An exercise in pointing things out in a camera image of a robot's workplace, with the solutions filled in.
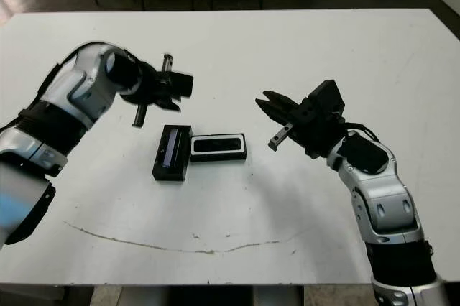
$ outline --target black electronic device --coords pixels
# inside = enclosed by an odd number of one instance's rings
[[[222,161],[246,159],[244,134],[192,136],[190,161]]]
[[[192,127],[165,125],[153,165],[155,180],[183,181],[190,156]]]

